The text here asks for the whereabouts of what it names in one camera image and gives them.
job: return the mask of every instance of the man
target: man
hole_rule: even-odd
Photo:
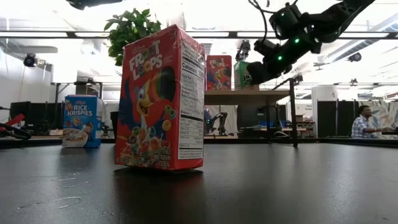
[[[372,111],[369,106],[359,107],[359,117],[355,119],[351,128],[352,138],[377,138],[376,133],[382,131],[392,131],[392,128],[372,128],[369,124],[369,118]]]

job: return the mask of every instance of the rice krispies cereal box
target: rice krispies cereal box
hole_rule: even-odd
[[[232,57],[208,55],[206,58],[206,90],[230,90]]]
[[[235,90],[259,90],[259,85],[250,85],[252,80],[247,67],[249,62],[236,62],[234,65]]]
[[[124,47],[116,164],[203,165],[204,52],[176,25]]]
[[[62,147],[100,146],[102,109],[103,103],[96,96],[66,96]]]

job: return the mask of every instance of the ceiling light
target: ceiling light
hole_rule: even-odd
[[[186,31],[193,38],[197,37],[227,37],[229,35],[228,32],[189,32]]]
[[[383,38],[389,35],[388,32],[344,32],[339,38],[352,38],[352,39],[372,39],[372,38]]]
[[[263,37],[264,32],[238,32],[238,37]],[[274,32],[268,32],[267,38],[275,38]]]
[[[66,32],[0,32],[0,37],[68,37]]]
[[[109,32],[76,32],[77,37],[108,37]]]

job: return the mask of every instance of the green leaves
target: green leaves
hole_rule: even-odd
[[[122,66],[122,64],[123,64],[123,55],[118,55],[115,58],[115,61],[116,61],[116,63],[115,63],[116,66]]]
[[[125,45],[160,31],[162,24],[159,21],[150,21],[149,13],[149,9],[142,12],[133,9],[132,12],[124,11],[123,14],[113,15],[112,19],[107,20],[104,30],[108,30],[113,24],[118,25],[108,35],[108,40],[111,42],[108,55],[115,58],[116,66],[123,64],[123,47]]]
[[[148,16],[148,15],[149,15],[149,9],[145,9],[145,10],[142,12],[142,15],[143,15],[143,16]]]
[[[104,31],[106,31],[107,29],[109,29],[111,27],[111,25],[113,25],[113,22],[108,22],[105,27],[104,27]]]
[[[139,33],[139,36],[141,37],[141,38],[144,38],[144,37],[146,37],[147,36],[147,29],[145,28],[145,27],[138,27],[138,33]]]

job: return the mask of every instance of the table surface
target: table surface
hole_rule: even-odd
[[[0,150],[0,223],[398,223],[396,149],[205,145],[205,166],[179,174],[113,157]]]

